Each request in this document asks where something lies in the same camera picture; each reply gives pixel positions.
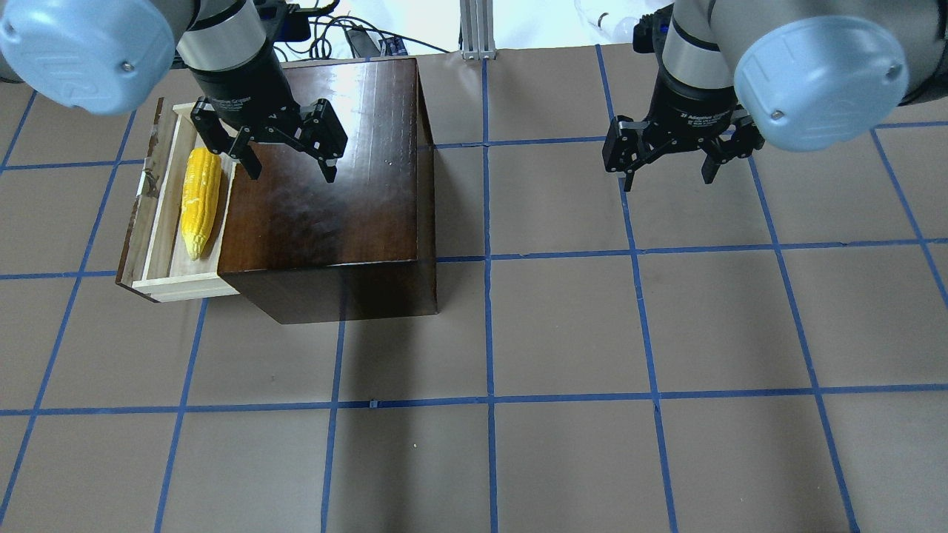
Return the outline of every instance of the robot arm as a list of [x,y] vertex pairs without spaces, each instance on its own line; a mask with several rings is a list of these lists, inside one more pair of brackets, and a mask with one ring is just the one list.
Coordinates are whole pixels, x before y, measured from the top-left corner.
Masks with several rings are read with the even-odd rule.
[[658,157],[703,150],[711,183],[765,138],[798,152],[855,138],[948,94],[946,15],[946,0],[678,0],[636,27],[658,79],[644,120],[613,119],[606,170],[628,191]]
[[175,45],[205,94],[191,119],[212,152],[240,159],[256,178],[249,142],[284,143],[333,181],[346,134],[329,101],[294,100],[252,0],[9,0],[0,19],[0,49],[20,77],[96,114],[141,105]]

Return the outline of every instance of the wooden drawer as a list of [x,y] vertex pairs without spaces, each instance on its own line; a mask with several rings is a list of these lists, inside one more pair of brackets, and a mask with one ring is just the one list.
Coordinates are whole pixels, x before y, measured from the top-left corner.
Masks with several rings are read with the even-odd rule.
[[255,145],[251,180],[225,157],[217,220],[192,262],[178,236],[191,104],[159,105],[117,283],[155,302],[243,294],[281,323],[436,312],[433,150],[413,59],[286,71],[329,99],[349,136],[335,183],[314,159]]

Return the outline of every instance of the light blue joint cap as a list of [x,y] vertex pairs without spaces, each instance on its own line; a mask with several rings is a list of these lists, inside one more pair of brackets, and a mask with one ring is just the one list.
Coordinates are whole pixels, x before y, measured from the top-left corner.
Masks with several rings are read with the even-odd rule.
[[908,65],[885,28],[820,16],[777,28],[738,62],[734,89],[777,148],[809,152],[856,138],[905,95]]
[[168,72],[174,37],[148,0],[9,0],[0,50],[50,99],[116,115],[140,106]]

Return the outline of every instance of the yellow corn cob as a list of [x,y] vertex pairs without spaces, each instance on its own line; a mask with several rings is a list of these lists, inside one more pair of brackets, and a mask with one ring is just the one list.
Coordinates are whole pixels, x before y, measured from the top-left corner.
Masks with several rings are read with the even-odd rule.
[[197,261],[210,237],[221,184],[221,157],[207,148],[188,156],[181,191],[181,235],[192,261]]

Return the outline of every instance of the brown wooden cabinet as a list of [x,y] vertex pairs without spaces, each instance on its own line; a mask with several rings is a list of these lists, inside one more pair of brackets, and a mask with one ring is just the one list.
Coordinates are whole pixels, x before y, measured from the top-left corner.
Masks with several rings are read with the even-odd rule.
[[259,180],[225,158],[213,242],[177,235],[190,106],[160,104],[117,283],[157,302],[243,294],[281,323],[432,314],[433,152],[413,59],[286,70],[297,101],[330,100],[349,135],[335,183],[315,160],[254,145]]

